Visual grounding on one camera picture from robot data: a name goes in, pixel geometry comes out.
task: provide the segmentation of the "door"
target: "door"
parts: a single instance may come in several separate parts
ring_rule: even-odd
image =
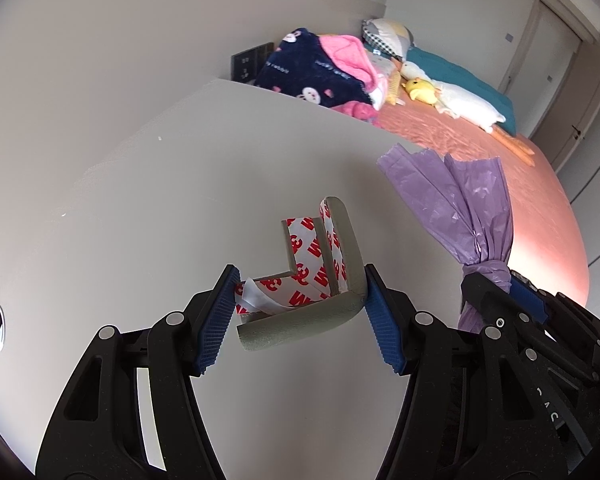
[[[542,2],[536,30],[518,73],[507,89],[518,133],[530,137],[560,88],[582,40]]]
[[[554,104],[533,136],[555,171],[582,142],[600,110],[600,46],[583,43]]]

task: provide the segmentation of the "wall switch panel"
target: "wall switch panel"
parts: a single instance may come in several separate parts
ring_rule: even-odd
[[[273,43],[264,43],[231,56],[231,81],[248,83],[256,79],[273,50]]]

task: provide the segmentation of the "plaid pillow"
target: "plaid pillow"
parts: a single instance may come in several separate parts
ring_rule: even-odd
[[[404,25],[384,18],[363,22],[362,36],[372,47],[400,60],[413,44],[413,35]]]
[[[393,59],[393,57],[391,56],[391,54],[387,54],[386,52],[383,52],[378,47],[373,46],[373,45],[367,43],[366,41],[363,44],[364,44],[365,48],[370,53],[374,54],[375,56],[381,56],[381,57],[384,57],[385,59]]]

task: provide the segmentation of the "stuffed toy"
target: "stuffed toy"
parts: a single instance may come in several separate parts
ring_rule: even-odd
[[[417,77],[402,84],[404,91],[407,92],[412,101],[422,101],[428,105],[434,105],[438,102],[440,91],[429,81]]]

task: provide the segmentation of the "navy blue blanket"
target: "navy blue blanket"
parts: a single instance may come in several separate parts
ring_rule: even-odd
[[[339,70],[320,46],[318,36],[305,28],[285,36],[254,84],[327,108],[349,101],[371,104],[364,83]]]

